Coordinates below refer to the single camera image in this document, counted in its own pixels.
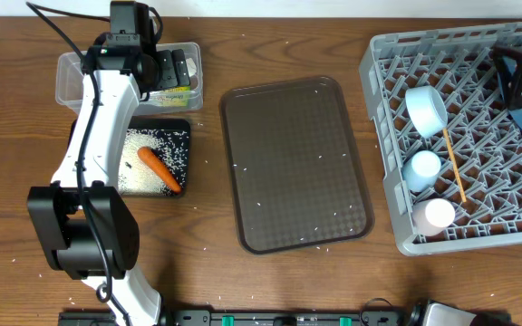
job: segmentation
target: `black tray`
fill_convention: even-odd
[[[336,81],[318,77],[229,91],[220,111],[238,237],[249,252],[370,232],[372,207]]]

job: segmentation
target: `dish rack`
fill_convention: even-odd
[[[522,23],[378,35],[362,58],[359,72],[380,141],[392,229],[405,255],[522,244],[522,130],[498,89],[490,57],[495,43],[522,46]],[[441,133],[423,139],[408,117],[404,93],[425,85],[439,91],[449,113],[464,204]],[[434,187],[412,193],[401,168],[423,149],[439,155],[440,177]],[[418,235],[412,206],[437,197],[453,203],[455,221],[439,235]]]

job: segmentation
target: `wooden table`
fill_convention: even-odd
[[[53,20],[81,49],[109,28]],[[466,309],[507,309],[522,324],[522,245],[415,258],[398,252],[378,140],[357,72],[376,34],[488,23],[166,19],[162,42],[200,45],[205,105],[172,115],[194,130],[186,195],[125,198],[140,225],[138,264],[150,284],[175,308],[357,310],[373,297],[410,308],[417,298],[430,297]],[[49,268],[25,206],[29,188],[48,184],[66,150],[75,114],[56,104],[54,88],[58,57],[69,51],[38,18],[0,18],[0,325],[52,325],[61,310],[102,308],[91,289]],[[238,86],[315,75],[342,85],[375,227],[358,242],[253,256],[237,240],[219,99]]]

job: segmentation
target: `wooden chopstick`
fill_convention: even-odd
[[[452,150],[452,145],[450,145],[449,131],[445,128],[442,130],[442,133],[446,140],[446,147],[449,150],[450,161],[452,162],[452,169],[454,170],[454,177],[457,179],[457,183],[459,184],[460,198],[462,198],[463,203],[466,203],[467,197],[464,195],[464,188],[462,187],[462,182],[460,182],[459,167],[457,167],[457,161],[454,158],[454,151]]]

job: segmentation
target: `carrot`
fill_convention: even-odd
[[[149,167],[154,173],[156,173],[157,176],[159,176],[162,181],[164,181],[164,184],[167,185],[167,187],[172,190],[175,193],[180,193],[182,190],[180,188],[179,183],[175,178],[170,174],[170,171],[167,169],[167,166],[160,161],[159,158],[152,153],[152,150],[149,147],[142,147],[137,152],[138,157],[144,164],[146,164],[147,167]]]

